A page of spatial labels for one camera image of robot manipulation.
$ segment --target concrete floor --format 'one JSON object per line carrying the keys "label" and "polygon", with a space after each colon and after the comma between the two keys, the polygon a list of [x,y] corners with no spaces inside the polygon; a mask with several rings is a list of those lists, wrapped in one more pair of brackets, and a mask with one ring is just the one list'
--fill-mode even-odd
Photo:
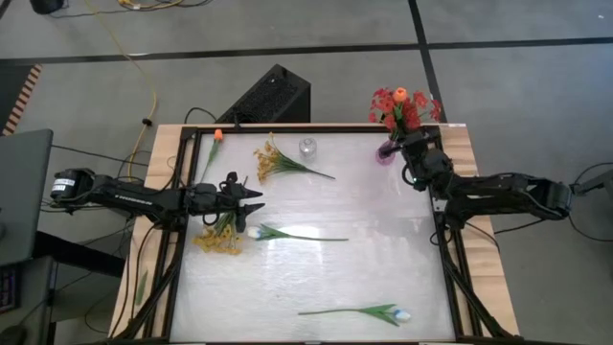
{"label": "concrete floor", "polygon": [[[115,8],[112,2],[93,2]],[[613,32],[613,5],[605,0],[418,4],[428,42],[577,38]],[[80,12],[86,12],[82,1],[73,0],[70,9],[56,14]],[[200,8],[105,18],[130,53],[417,42],[403,0],[217,0]],[[94,17],[39,16],[26,1],[13,1],[0,20],[0,46],[8,47],[0,51],[0,58],[117,54]],[[613,155],[612,45],[437,50],[431,56],[448,121],[468,124],[481,173],[517,171],[570,183],[585,167]],[[180,123],[192,106],[220,114],[275,63],[312,83],[313,122],[366,122],[370,97],[378,87],[427,90],[428,85],[419,51],[144,61],[141,65],[160,97],[154,122]],[[149,106],[147,86],[128,62],[46,64],[18,131],[48,127],[55,132],[56,144],[124,157]],[[193,116],[193,122],[211,122]],[[143,149],[151,148],[153,133],[154,129]],[[54,149],[49,175],[69,167],[116,174],[119,164]],[[136,170],[137,175],[144,173]],[[573,213],[581,229],[601,238],[613,238],[612,215],[610,201],[600,192],[578,199]],[[496,229],[530,220],[493,218]],[[99,211],[73,217],[41,215],[40,228],[78,242],[122,224],[119,215]],[[611,244],[581,237],[567,221],[541,223],[500,235],[498,241],[522,335],[610,343]],[[103,247],[112,252],[116,245]],[[60,281],[78,274],[60,273]],[[105,289],[95,288],[102,281]],[[101,277],[80,285],[80,291],[91,293],[71,293],[81,296],[84,302],[78,305],[88,308],[116,285]],[[65,313],[77,311],[73,306]],[[96,312],[92,324],[104,329],[108,317],[108,309]],[[62,323],[56,344],[101,337],[83,326],[82,319]]]}

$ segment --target black box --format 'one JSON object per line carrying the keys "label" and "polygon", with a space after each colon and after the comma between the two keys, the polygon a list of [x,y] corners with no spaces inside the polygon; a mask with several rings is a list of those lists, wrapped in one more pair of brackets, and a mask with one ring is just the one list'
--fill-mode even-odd
{"label": "black box", "polygon": [[310,82],[274,65],[217,122],[236,120],[239,124],[310,123]]}

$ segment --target purple vase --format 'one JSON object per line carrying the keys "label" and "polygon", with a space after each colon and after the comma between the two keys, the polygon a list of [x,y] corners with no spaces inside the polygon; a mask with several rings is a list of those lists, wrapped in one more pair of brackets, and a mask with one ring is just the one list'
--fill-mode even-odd
{"label": "purple vase", "polygon": [[386,141],[385,143],[383,143],[383,145],[381,145],[378,149],[376,149],[375,151],[375,160],[378,164],[382,165],[382,166],[388,166],[390,164],[392,164],[392,162],[394,162],[394,158],[396,158],[396,153],[393,152],[392,154],[388,155],[387,157],[383,157],[381,156],[381,151],[385,150],[385,149],[389,149],[391,147],[394,146],[394,142],[391,140]]}

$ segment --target gray laptop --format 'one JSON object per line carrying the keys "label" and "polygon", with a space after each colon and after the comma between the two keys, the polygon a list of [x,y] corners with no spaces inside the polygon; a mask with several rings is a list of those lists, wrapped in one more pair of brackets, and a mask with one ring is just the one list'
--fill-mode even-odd
{"label": "gray laptop", "polygon": [[0,266],[32,257],[53,136],[42,129],[0,137],[0,223],[5,227]]}

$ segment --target white flower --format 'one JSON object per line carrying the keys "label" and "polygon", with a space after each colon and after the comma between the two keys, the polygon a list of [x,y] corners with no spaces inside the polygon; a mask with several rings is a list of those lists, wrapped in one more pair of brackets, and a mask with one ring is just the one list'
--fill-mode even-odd
{"label": "white flower", "polygon": [[261,229],[257,226],[249,226],[247,228],[247,236],[252,239],[259,239],[261,237]]}
{"label": "white flower", "polygon": [[405,310],[395,308],[392,310],[392,315],[396,319],[397,322],[408,322],[411,318],[411,314],[406,312]]}

